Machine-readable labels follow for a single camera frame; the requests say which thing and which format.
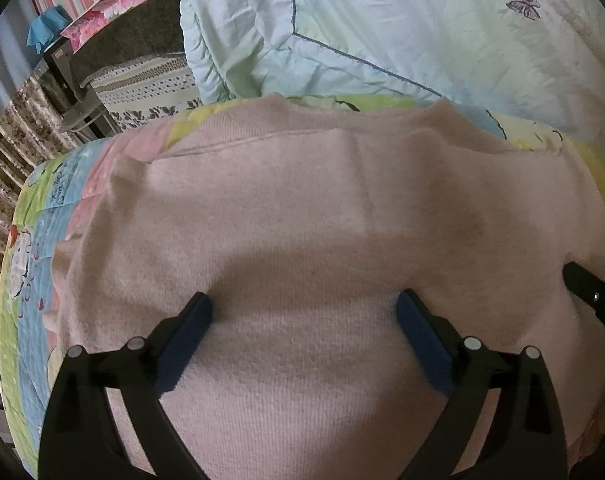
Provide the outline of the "light blue embroidered comforter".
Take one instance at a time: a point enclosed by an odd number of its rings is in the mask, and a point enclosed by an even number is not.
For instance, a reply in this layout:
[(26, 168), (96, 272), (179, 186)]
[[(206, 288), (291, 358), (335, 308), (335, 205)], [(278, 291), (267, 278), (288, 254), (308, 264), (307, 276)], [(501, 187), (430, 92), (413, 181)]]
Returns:
[(605, 143), (599, 0), (180, 0), (180, 13), (207, 103), (446, 98)]

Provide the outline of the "round glass side table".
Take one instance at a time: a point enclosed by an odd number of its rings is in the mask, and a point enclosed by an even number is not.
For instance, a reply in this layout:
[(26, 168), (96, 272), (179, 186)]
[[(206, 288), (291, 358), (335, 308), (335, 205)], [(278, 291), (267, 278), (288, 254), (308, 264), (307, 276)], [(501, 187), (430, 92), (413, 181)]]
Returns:
[(60, 132), (86, 144), (116, 136), (120, 129), (100, 100), (86, 99), (64, 114)]

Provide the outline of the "floral brown curtain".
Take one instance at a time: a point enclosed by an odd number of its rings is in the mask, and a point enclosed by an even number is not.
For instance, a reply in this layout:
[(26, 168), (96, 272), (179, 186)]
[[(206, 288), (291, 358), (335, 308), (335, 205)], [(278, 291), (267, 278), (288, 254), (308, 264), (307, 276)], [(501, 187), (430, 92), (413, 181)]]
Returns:
[(46, 88), (30, 76), (0, 115), (0, 274), (18, 195), (40, 165), (81, 142), (62, 131), (63, 117)]

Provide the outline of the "dotted striped folded bedding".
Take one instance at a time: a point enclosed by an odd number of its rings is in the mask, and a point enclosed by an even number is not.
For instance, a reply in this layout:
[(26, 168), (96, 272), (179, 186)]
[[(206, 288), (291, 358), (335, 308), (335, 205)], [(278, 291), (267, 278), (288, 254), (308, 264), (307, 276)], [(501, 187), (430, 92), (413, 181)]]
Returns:
[(179, 53), (107, 66), (82, 84), (96, 93), (119, 131), (203, 105), (185, 55)]

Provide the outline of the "black bedside cabinet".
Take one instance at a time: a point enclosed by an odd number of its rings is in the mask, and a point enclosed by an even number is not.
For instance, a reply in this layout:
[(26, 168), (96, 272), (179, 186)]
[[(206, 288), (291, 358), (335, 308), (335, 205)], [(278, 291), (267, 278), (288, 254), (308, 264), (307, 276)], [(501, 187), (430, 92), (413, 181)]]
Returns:
[(84, 96), (71, 71), (73, 56), (70, 40), (60, 37), (44, 50), (34, 69), (34, 76), (45, 95), (62, 115)]

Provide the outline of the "dark brown blanket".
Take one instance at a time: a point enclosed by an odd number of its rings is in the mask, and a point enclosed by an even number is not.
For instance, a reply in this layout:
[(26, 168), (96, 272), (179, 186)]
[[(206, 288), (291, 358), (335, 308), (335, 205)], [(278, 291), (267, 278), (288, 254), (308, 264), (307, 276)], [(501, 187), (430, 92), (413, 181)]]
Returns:
[(70, 70), (85, 87), (110, 67), (183, 52), (180, 0), (146, 0), (86, 41), (72, 55)]

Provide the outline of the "blue cloth on cabinet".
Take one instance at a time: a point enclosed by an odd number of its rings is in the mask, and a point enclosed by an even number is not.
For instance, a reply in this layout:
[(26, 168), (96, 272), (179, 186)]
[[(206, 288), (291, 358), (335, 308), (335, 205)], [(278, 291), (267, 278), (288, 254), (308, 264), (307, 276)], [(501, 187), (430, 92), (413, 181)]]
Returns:
[(50, 6), (35, 18), (27, 32), (27, 46), (42, 54), (72, 22), (62, 6)]

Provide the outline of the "pink floral gift bag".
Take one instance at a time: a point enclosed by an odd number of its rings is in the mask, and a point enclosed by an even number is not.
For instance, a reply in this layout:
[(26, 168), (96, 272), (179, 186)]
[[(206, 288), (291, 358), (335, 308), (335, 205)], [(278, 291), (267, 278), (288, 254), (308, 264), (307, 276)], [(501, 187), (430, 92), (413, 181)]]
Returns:
[(97, 0), (60, 32), (70, 41), (71, 51), (76, 53), (85, 43), (119, 16), (126, 14), (147, 0)]

